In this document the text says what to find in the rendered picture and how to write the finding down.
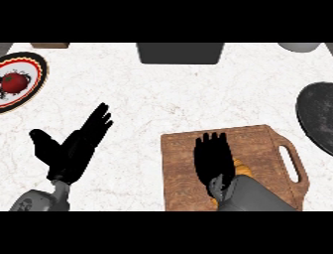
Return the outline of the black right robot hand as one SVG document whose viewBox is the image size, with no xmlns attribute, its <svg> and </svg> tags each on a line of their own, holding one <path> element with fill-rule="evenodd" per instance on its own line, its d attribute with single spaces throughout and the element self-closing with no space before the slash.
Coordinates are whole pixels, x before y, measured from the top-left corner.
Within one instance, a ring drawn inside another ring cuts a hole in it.
<svg viewBox="0 0 333 254">
<path fill-rule="evenodd" d="M 217 177 L 223 177 L 223 185 L 227 188 L 236 176 L 236 166 L 227 134 L 203 134 L 196 139 L 194 167 L 197 178 L 205 186 Z"/>
</svg>

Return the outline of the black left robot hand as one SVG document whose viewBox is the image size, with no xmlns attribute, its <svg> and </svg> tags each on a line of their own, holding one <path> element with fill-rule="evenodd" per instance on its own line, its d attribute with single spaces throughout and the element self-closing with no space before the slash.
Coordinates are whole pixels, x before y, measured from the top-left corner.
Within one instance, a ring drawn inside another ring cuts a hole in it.
<svg viewBox="0 0 333 254">
<path fill-rule="evenodd" d="M 62 181 L 70 185 L 79 180 L 94 149 L 112 126 L 107 109 L 109 106 L 101 103 L 82 128 L 73 131 L 63 143 L 59 143 L 41 129 L 29 132 L 35 156 L 50 167 L 47 174 L 50 181 Z"/>
</svg>

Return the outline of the golden croissant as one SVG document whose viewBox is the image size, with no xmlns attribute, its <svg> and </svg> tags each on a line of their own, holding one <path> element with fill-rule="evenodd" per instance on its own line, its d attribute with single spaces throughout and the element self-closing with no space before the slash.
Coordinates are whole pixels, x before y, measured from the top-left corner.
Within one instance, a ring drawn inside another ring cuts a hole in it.
<svg viewBox="0 0 333 254">
<path fill-rule="evenodd" d="M 243 164 L 242 160 L 234 158 L 236 175 L 252 177 L 251 168 Z"/>
</svg>

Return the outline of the brown wooden cutting board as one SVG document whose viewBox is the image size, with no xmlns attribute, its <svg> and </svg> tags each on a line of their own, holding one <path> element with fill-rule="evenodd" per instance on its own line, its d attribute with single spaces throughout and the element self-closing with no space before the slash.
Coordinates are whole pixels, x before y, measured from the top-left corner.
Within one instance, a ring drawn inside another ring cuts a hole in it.
<svg viewBox="0 0 333 254">
<path fill-rule="evenodd" d="M 292 143 L 267 125 L 161 136 L 165 209 L 217 208 L 194 167 L 196 139 L 205 133 L 227 135 L 233 156 L 249 167 L 254 179 L 296 210 L 302 210 L 308 177 Z"/>
</svg>

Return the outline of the red tomato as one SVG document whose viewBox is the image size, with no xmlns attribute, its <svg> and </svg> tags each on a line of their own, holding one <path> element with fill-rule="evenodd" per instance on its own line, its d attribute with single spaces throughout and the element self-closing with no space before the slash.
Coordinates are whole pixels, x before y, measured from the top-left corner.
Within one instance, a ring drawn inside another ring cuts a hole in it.
<svg viewBox="0 0 333 254">
<path fill-rule="evenodd" d="M 3 76 L 1 88 L 7 93 L 19 93 L 29 83 L 29 78 L 16 72 Z"/>
</svg>

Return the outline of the white plate with patterned rim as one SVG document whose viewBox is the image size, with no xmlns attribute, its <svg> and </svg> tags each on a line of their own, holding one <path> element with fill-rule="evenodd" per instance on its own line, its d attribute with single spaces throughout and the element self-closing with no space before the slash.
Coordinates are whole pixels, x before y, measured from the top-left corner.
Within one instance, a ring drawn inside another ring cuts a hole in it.
<svg viewBox="0 0 333 254">
<path fill-rule="evenodd" d="M 28 87 L 19 93 L 7 93 L 1 88 L 3 76 L 23 74 L 29 78 Z M 0 58 L 0 114 L 20 107 L 38 94 L 48 77 L 48 64 L 35 53 L 20 52 Z"/>
</svg>

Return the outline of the dark grey box appliance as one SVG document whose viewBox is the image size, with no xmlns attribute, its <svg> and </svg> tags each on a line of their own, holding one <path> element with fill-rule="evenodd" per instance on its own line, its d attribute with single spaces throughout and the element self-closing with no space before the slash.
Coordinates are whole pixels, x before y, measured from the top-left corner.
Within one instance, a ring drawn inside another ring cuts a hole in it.
<svg viewBox="0 0 333 254">
<path fill-rule="evenodd" d="M 143 64 L 217 64 L 223 43 L 137 43 Z"/>
</svg>

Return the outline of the brown wooden block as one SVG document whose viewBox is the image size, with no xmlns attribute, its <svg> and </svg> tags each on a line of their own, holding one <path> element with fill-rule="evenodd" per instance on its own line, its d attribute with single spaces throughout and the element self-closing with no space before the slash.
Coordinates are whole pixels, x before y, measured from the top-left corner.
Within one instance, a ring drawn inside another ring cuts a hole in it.
<svg viewBox="0 0 333 254">
<path fill-rule="evenodd" d="M 31 43 L 35 49 L 66 49 L 70 43 Z"/>
</svg>

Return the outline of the pale grey round container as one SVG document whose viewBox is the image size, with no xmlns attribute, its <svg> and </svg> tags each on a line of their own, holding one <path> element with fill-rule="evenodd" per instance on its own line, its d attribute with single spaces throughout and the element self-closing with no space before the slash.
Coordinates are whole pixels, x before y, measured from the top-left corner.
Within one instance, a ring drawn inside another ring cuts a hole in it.
<svg viewBox="0 0 333 254">
<path fill-rule="evenodd" d="M 279 43 L 279 45 L 295 53 L 310 53 L 313 52 L 320 44 L 319 43 Z"/>
</svg>

